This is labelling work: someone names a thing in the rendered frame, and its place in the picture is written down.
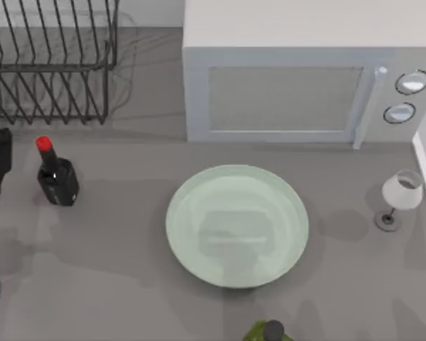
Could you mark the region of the pale green plate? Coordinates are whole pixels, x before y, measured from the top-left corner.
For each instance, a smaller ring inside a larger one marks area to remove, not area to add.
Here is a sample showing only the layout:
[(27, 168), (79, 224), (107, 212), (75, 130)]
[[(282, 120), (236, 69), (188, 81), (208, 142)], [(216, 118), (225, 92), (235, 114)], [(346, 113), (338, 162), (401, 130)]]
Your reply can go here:
[(304, 202), (276, 174), (249, 165), (200, 171), (174, 193), (165, 230), (171, 252), (196, 278), (256, 288), (300, 260), (310, 234)]

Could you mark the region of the microwave oven door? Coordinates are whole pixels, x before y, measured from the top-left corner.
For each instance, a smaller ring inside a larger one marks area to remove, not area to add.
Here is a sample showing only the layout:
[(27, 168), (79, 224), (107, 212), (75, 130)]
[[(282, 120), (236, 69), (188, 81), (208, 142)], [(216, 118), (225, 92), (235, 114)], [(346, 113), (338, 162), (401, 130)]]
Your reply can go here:
[(187, 137), (353, 143), (378, 61), (343, 48), (186, 48)]

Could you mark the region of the pale microwave oven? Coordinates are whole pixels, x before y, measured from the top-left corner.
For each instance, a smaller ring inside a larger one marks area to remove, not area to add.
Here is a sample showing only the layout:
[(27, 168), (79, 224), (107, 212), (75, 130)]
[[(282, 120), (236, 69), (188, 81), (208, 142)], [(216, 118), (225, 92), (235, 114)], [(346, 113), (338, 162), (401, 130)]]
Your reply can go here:
[[(426, 115), (426, 88), (404, 95), (396, 80), (426, 72), (426, 0), (186, 0), (186, 48), (343, 48), (360, 50), (388, 68), (364, 143), (413, 139)], [(383, 119), (388, 107), (416, 108), (404, 124)]]

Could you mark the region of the black bottle with red cap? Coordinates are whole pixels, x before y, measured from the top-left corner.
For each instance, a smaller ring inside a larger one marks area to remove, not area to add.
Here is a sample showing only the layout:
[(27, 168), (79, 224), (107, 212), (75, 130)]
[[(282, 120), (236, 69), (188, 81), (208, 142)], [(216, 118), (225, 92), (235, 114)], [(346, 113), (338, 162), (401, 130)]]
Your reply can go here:
[(47, 136), (39, 136), (35, 145), (42, 160), (37, 179), (47, 200), (53, 205), (73, 206), (80, 190), (73, 164), (56, 154)]

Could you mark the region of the green bottle with black cap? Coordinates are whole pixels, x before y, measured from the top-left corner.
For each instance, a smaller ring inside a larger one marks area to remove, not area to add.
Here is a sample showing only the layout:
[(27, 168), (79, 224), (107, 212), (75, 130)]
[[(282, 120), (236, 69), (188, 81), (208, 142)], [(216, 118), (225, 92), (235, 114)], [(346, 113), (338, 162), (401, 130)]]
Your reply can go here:
[(258, 320), (244, 335), (242, 341), (294, 341), (286, 334), (279, 320)]

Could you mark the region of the white table lamp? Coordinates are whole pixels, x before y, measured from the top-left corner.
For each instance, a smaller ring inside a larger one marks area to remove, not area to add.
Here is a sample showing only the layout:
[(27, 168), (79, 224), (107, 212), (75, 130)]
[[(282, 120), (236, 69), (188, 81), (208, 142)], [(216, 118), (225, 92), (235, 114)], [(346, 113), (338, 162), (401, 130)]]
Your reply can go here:
[(424, 180), (413, 170), (400, 170), (382, 185), (381, 194), (387, 210), (374, 215), (375, 225), (384, 232), (395, 232), (400, 229), (401, 220), (398, 212), (416, 209), (423, 198)]

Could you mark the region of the small microwave knob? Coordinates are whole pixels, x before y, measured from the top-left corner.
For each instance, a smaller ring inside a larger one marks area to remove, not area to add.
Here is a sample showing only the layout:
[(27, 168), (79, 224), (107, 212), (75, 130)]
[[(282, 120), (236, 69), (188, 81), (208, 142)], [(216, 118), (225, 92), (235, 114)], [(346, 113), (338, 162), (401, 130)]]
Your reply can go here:
[(404, 102), (388, 107), (383, 113), (383, 119), (389, 124), (404, 124), (410, 121), (416, 113), (413, 104)]

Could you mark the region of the large microwave knob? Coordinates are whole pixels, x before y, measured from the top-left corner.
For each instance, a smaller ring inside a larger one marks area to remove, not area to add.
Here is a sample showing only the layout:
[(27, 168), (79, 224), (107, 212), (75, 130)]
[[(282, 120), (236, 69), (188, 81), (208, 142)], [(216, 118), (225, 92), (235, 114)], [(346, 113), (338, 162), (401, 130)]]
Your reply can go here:
[(426, 88), (426, 72), (415, 70), (402, 74), (395, 82), (395, 89), (398, 93), (406, 96), (417, 94)]

